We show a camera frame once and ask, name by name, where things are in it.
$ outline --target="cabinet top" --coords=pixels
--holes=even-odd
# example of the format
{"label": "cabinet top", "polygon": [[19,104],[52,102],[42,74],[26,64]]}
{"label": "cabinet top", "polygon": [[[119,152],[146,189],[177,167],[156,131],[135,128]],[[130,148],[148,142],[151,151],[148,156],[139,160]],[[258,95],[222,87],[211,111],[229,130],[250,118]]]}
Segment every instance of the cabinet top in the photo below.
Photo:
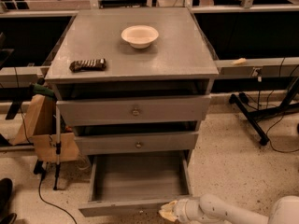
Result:
{"label": "cabinet top", "polygon": [[[121,39],[133,25],[154,27],[159,37],[145,49]],[[73,61],[105,58],[105,71],[72,73]],[[66,32],[46,80],[49,83],[215,77],[218,70],[186,7],[83,10]]]}

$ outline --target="wheeled stand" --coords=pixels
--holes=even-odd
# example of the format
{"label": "wheeled stand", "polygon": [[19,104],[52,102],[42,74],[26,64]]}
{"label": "wheeled stand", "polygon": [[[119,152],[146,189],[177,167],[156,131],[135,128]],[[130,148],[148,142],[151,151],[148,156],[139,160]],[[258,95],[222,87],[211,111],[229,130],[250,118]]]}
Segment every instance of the wheeled stand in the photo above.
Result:
{"label": "wheeled stand", "polygon": [[[60,115],[60,110],[56,106],[56,170],[55,170],[55,183],[53,190],[57,190],[57,183],[58,183],[58,178],[59,178],[59,173],[60,173],[60,154],[61,154],[61,115]],[[36,166],[34,169],[34,174],[42,174],[42,178],[45,177],[46,175],[46,170],[42,167],[43,161],[37,160]]]}
{"label": "wheeled stand", "polygon": [[283,99],[280,106],[278,107],[266,108],[266,109],[249,112],[244,107],[241,100],[235,94],[231,95],[229,102],[230,104],[236,104],[239,107],[239,109],[245,115],[245,117],[247,118],[251,126],[261,136],[260,144],[262,146],[265,146],[269,142],[269,137],[262,130],[262,128],[259,126],[256,120],[260,118],[268,118],[274,115],[287,115],[287,114],[293,114],[298,112],[299,103],[291,104],[291,101],[293,100],[293,98],[296,96],[298,92],[299,92],[299,77],[297,77],[296,80],[292,83],[292,87],[290,88],[286,97]]}

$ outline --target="black cable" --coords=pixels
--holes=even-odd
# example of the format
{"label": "black cable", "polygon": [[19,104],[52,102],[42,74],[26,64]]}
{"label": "black cable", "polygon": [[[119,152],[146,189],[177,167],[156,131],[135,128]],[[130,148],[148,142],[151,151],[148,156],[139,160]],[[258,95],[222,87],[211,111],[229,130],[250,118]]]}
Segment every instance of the black cable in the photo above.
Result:
{"label": "black cable", "polygon": [[38,195],[39,195],[40,200],[41,200],[42,202],[44,202],[45,204],[51,205],[51,206],[53,206],[53,207],[56,207],[56,208],[58,208],[58,209],[64,211],[65,213],[67,213],[67,214],[73,219],[74,223],[77,224],[77,222],[76,222],[76,220],[74,219],[74,217],[73,217],[69,212],[67,212],[65,209],[63,209],[62,207],[60,207],[60,206],[58,206],[58,205],[55,205],[55,204],[53,204],[53,203],[49,203],[49,202],[47,202],[46,200],[43,199],[43,197],[41,196],[41,191],[40,191],[40,190],[41,190],[41,183],[42,183],[42,181],[44,180],[44,178],[45,178],[45,174],[42,174],[42,176],[41,176],[41,178],[40,178],[39,186],[38,186]]}
{"label": "black cable", "polygon": [[[16,67],[14,66],[13,67],[15,69],[15,75],[16,75],[16,81],[17,81],[17,87],[18,89],[20,88],[20,84],[19,84],[19,78],[18,78],[18,73],[17,73],[17,69]],[[22,109],[21,109],[21,102],[20,102],[20,111],[21,111],[21,119],[22,119],[22,123],[23,123],[23,126],[24,126],[24,133],[25,133],[25,137],[26,137],[26,140],[27,142],[29,143],[29,145],[33,145],[33,143],[30,142],[28,136],[27,136],[27,129],[26,129],[26,124],[25,124],[25,118],[24,118],[24,113],[22,112]]]}
{"label": "black cable", "polygon": [[299,67],[299,64],[297,64],[296,65],[296,67],[290,72],[290,75],[289,75],[289,77],[291,77],[292,76],[292,73],[294,73],[294,71],[297,69]]}
{"label": "black cable", "polygon": [[[268,95],[268,97],[267,97],[267,104],[265,105],[266,107],[269,106],[268,103],[269,103],[269,97],[270,97],[271,93],[270,93],[270,94]],[[251,100],[253,103],[255,103],[256,105],[258,105],[259,107],[263,107],[263,105],[258,104],[257,101],[255,101],[255,100],[252,98],[251,95],[249,95],[249,94],[247,94],[247,93],[245,93],[245,95],[248,96],[248,97],[250,98],[250,100]],[[255,109],[255,110],[258,110],[258,108],[254,107],[254,106],[252,106],[252,105],[249,105],[249,104],[245,104],[245,105],[247,105],[248,107],[251,107],[251,108],[253,108],[253,109]]]}
{"label": "black cable", "polygon": [[259,90],[259,94],[258,94],[258,102],[257,102],[257,104],[258,104],[258,110],[260,110],[260,98],[261,98],[261,90]]}
{"label": "black cable", "polygon": [[[282,60],[282,62],[281,62],[281,64],[280,64],[280,67],[279,67],[279,77],[281,76],[281,68],[282,68],[282,65],[283,65],[284,60],[285,60],[285,58],[283,58],[283,60]],[[299,67],[299,64],[296,65],[296,67],[290,72],[289,77],[292,76],[292,73],[293,73],[298,67]],[[274,91],[271,91],[270,94],[268,95],[268,97],[267,97],[267,103],[268,103],[268,99],[269,99],[270,95],[271,95],[273,92],[274,92]],[[268,135],[269,131],[270,131],[275,125],[277,125],[279,122],[281,122],[281,121],[283,120],[284,116],[285,116],[285,112],[281,115],[281,118],[280,118],[277,122],[275,122],[273,125],[271,125],[271,126],[269,127],[269,129],[268,129],[267,132],[266,132],[266,135]],[[278,152],[278,153],[294,153],[294,152],[298,152],[298,151],[299,151],[299,148],[297,148],[297,149],[295,149],[295,150],[292,150],[292,151],[278,150],[278,149],[276,149],[276,148],[273,146],[272,141],[271,141],[270,138],[269,138],[269,143],[270,143],[271,148],[272,148],[274,151]]]}
{"label": "black cable", "polygon": [[[265,133],[266,135],[268,135],[269,131],[270,131],[275,125],[277,125],[279,122],[282,121],[282,119],[284,118],[284,115],[285,115],[285,113],[283,113],[283,114],[281,115],[281,118],[280,118],[277,122],[275,122],[274,124],[272,124],[272,125],[269,127],[269,129],[268,129],[267,132]],[[278,153],[294,153],[294,152],[298,152],[298,151],[299,151],[299,148],[297,148],[297,149],[295,149],[295,150],[292,150],[292,151],[283,151],[283,150],[276,149],[275,147],[273,147],[273,144],[272,144],[270,138],[269,138],[269,143],[270,143],[271,148],[272,148],[274,151],[278,152]]]}
{"label": "black cable", "polygon": [[274,91],[271,91],[271,92],[268,94],[267,99],[266,99],[266,106],[265,106],[265,108],[268,108],[268,106],[269,106],[270,95],[271,95],[273,92],[274,92]]}

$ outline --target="speckled floor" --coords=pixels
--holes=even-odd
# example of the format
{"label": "speckled floor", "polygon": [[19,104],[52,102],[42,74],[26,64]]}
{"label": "speckled floor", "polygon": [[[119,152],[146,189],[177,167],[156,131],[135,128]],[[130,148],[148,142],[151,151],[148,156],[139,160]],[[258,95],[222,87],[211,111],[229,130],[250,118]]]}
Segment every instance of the speckled floor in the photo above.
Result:
{"label": "speckled floor", "polygon": [[[228,97],[214,96],[206,120],[201,124],[200,138],[189,164],[193,196],[212,193],[227,203],[269,215],[277,199],[299,195],[299,152],[280,153],[270,144],[260,147],[259,136],[238,108],[229,105]],[[261,126],[266,131],[279,119],[262,121]],[[281,151],[298,149],[298,123],[298,114],[285,116],[269,132],[272,146]],[[18,152],[2,152],[0,157],[1,177],[11,178],[14,184],[7,210],[1,216],[17,213],[16,224],[75,223],[62,210],[41,201],[38,195],[40,176],[33,173],[36,165],[34,153],[18,156]],[[91,169],[87,163],[63,162],[56,191],[53,190],[54,175],[55,166],[50,164],[41,186],[41,196],[67,210],[79,224],[171,223],[158,214],[145,213],[84,217],[78,206],[85,203],[89,195]]]}

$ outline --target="drawer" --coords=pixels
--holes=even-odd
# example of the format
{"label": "drawer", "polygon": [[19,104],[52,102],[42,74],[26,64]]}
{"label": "drawer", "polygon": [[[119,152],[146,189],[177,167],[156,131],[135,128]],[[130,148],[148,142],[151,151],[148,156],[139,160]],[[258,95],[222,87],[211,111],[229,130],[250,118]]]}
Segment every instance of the drawer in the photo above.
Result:
{"label": "drawer", "polygon": [[61,100],[208,94],[209,78],[56,84]]}
{"label": "drawer", "polygon": [[59,101],[67,125],[148,123],[201,120],[206,116],[209,95],[175,98],[121,98]]}
{"label": "drawer", "polygon": [[75,136],[118,135],[127,133],[183,133],[197,132],[201,120],[157,122],[157,123],[121,123],[91,126],[73,126]]}
{"label": "drawer", "polygon": [[197,133],[140,133],[75,137],[83,155],[194,149]]}
{"label": "drawer", "polygon": [[183,152],[95,156],[85,217],[157,212],[175,199],[192,196]]}

